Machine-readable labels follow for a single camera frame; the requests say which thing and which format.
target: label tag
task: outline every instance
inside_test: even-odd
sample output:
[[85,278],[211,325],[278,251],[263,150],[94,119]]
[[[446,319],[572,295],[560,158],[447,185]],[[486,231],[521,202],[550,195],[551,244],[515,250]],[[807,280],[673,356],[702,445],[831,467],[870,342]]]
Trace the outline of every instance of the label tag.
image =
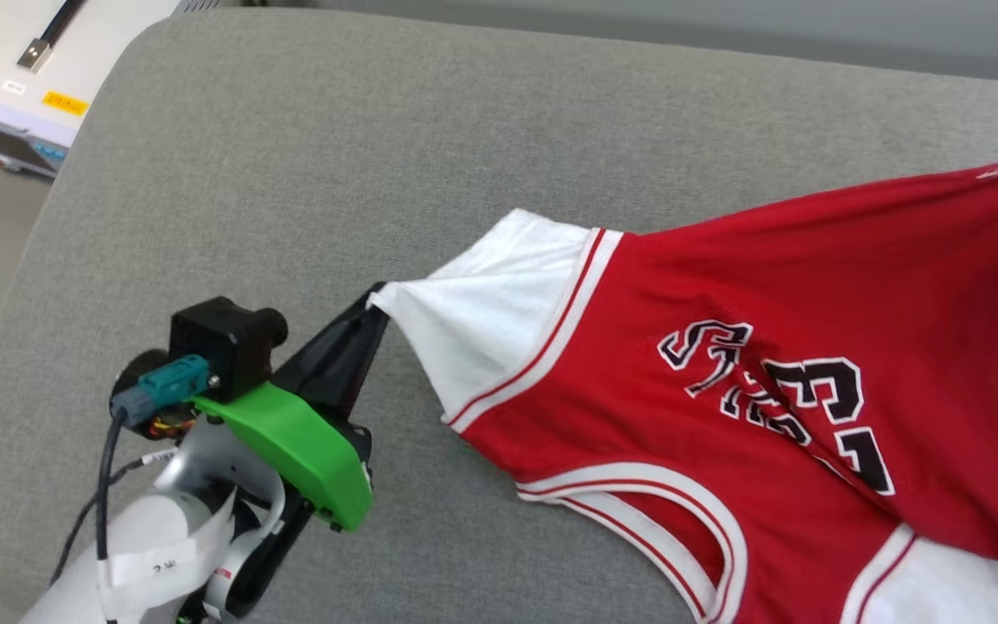
[[56,91],[48,91],[44,95],[44,99],[41,100],[41,103],[45,104],[45,106],[67,112],[67,114],[74,114],[76,117],[82,117],[84,112],[87,112],[87,107],[91,106],[91,104],[83,100],[68,98],[67,95],[57,94]]
[[107,620],[143,613],[202,588],[233,541],[235,498],[237,490],[184,540],[99,561],[99,604]]
[[10,91],[14,95],[21,95],[25,92],[25,86],[21,82],[7,80],[3,83],[3,91]]

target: gray fabric surface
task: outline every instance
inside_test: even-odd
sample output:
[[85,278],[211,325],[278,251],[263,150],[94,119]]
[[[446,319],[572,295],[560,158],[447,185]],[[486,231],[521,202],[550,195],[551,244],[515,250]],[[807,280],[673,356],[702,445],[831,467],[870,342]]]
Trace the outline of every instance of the gray fabric surface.
[[[995,82],[322,11],[156,25],[88,114],[0,313],[0,597],[41,593],[111,379],[184,305],[281,309],[281,360],[515,206],[648,231],[995,159]],[[352,536],[312,525],[251,621],[688,620],[641,554],[516,501],[439,411],[389,331],[355,414],[375,509]]]

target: yellow label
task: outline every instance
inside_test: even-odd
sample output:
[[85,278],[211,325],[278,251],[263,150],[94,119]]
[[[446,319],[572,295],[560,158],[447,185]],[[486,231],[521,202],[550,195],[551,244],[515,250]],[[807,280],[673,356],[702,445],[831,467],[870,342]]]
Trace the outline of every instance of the yellow label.
[[87,112],[87,107],[91,106],[82,100],[76,100],[75,98],[68,98],[67,95],[57,94],[56,91],[48,91],[44,95],[44,99],[41,100],[45,106],[54,107],[55,109],[60,109],[64,112],[74,115],[82,115]]

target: jersey lettering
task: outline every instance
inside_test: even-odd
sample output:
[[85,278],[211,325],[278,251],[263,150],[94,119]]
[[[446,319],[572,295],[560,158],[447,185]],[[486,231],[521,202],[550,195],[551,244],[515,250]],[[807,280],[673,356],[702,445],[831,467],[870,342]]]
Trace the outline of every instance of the jersey lettering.
[[742,348],[752,334],[753,325],[748,323],[728,325],[718,321],[700,321],[689,325],[683,336],[680,332],[672,332],[663,337],[657,351],[674,371],[685,371],[697,352],[708,356],[704,366],[713,364],[713,370],[705,378],[686,387],[688,395],[694,398],[734,370],[741,359]]
[[[658,353],[673,371],[684,373],[685,392],[692,399],[728,379],[742,360],[742,348],[753,335],[748,323],[705,320],[683,332],[672,332],[658,343]],[[732,419],[745,419],[808,447],[813,438],[801,415],[820,411],[832,426],[837,453],[875,492],[895,494],[895,485],[869,426],[854,426],[865,405],[860,368],[847,358],[817,358],[800,362],[761,363],[766,375],[780,388],[780,400],[769,394],[749,371],[741,384],[721,392],[718,411]],[[820,458],[825,465],[829,464]]]

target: cable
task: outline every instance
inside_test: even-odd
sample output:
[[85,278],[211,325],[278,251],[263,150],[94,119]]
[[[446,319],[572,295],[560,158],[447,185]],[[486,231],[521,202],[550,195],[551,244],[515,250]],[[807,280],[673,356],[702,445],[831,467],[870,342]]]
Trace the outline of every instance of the cable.
[[[121,481],[126,474],[130,473],[131,470],[138,470],[141,466],[150,465],[153,462],[162,461],[162,459],[168,459],[175,454],[177,449],[165,449],[163,451],[156,451],[155,453],[149,453],[144,455],[142,458],[134,459],[132,462],[123,465],[116,471],[112,477],[110,477],[110,485],[115,485]],[[75,538],[79,536],[80,529],[83,528],[83,522],[87,521],[87,513],[91,512],[91,507],[94,507],[95,502],[98,501],[98,493],[91,495],[91,500],[87,501],[86,505],[83,505],[83,509],[80,510],[78,517],[75,517],[75,522],[72,524],[72,530],[68,533],[67,540],[64,540],[64,548],[60,550],[60,561],[56,562],[56,569],[52,572],[52,577],[49,580],[49,586],[51,587],[59,580],[60,575],[64,573],[64,568],[68,565],[68,557],[72,553],[72,545],[75,544]]]
[[56,41],[60,40],[60,35],[63,35],[64,31],[68,30],[68,23],[71,23],[72,17],[75,17],[75,13],[79,12],[86,1],[64,1],[64,4],[60,5],[60,10],[56,11],[56,15],[52,17],[52,21],[50,21],[48,27],[44,29],[41,40],[45,41],[49,46],[55,46]]
[[110,467],[114,463],[114,449],[118,446],[118,436],[122,434],[122,424],[126,423],[128,411],[123,407],[116,411],[107,430],[107,443],[102,449],[102,462],[99,464],[99,485],[95,491],[94,507],[94,549],[99,561],[107,560],[107,513],[110,497]]

